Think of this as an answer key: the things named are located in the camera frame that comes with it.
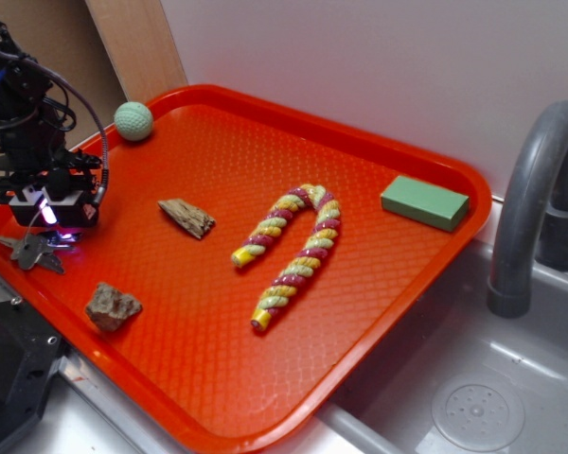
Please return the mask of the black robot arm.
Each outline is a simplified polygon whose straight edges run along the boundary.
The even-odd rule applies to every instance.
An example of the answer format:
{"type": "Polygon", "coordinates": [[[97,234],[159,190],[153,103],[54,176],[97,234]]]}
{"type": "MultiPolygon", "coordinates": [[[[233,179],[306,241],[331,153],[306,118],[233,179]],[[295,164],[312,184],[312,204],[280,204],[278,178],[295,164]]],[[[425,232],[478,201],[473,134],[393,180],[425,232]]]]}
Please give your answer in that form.
{"type": "Polygon", "coordinates": [[[66,145],[77,125],[75,89],[40,65],[0,21],[0,204],[23,226],[88,228],[98,223],[109,180],[106,156],[66,145]]]}

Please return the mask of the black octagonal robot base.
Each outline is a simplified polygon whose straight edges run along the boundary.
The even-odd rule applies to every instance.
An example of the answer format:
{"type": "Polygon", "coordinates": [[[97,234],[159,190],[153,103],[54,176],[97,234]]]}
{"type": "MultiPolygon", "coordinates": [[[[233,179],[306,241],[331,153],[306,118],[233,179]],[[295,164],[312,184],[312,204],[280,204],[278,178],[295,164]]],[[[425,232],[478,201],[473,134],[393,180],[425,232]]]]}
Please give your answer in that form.
{"type": "Polygon", "coordinates": [[[29,302],[0,302],[0,453],[42,420],[63,351],[62,335],[29,302]]]}

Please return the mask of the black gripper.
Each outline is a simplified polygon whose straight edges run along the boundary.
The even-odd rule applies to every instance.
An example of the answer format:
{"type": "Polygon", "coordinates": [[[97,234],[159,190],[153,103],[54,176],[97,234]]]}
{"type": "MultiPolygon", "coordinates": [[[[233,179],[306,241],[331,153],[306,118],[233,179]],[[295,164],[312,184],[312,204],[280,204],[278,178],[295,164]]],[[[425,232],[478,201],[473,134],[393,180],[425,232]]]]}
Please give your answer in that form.
{"type": "Polygon", "coordinates": [[[8,204],[22,226],[44,226],[41,202],[46,189],[47,205],[64,228],[90,228],[98,223],[94,205],[95,170],[101,160],[80,148],[37,154],[17,150],[0,155],[0,204],[8,204]]]}

